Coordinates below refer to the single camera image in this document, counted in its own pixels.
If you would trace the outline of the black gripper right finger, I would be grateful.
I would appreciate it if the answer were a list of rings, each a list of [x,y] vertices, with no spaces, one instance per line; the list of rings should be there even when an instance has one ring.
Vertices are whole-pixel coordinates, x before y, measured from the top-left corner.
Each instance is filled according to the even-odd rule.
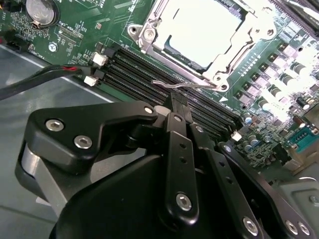
[[[306,219],[250,168],[232,146],[212,143],[193,121],[186,98],[178,100],[178,112],[186,121],[187,136],[194,146],[195,166],[205,173],[206,190],[208,194],[217,193],[223,213],[230,218],[238,238],[318,238]]]

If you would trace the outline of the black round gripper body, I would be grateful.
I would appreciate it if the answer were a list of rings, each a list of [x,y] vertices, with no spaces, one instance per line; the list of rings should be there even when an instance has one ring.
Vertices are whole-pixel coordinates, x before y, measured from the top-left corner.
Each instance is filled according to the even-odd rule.
[[[187,163],[174,158],[177,173],[160,156],[138,159],[78,192],[66,204],[53,239],[242,239],[238,185],[226,159],[200,151],[203,172],[185,174]]]

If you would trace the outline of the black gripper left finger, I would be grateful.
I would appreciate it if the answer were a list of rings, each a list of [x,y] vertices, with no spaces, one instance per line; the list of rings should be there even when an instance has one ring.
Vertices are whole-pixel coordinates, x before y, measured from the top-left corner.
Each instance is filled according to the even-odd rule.
[[[177,173],[195,171],[193,143],[173,93],[161,106],[117,102],[34,111],[17,162],[21,185],[43,198],[58,218],[78,192],[145,156],[157,155]]]

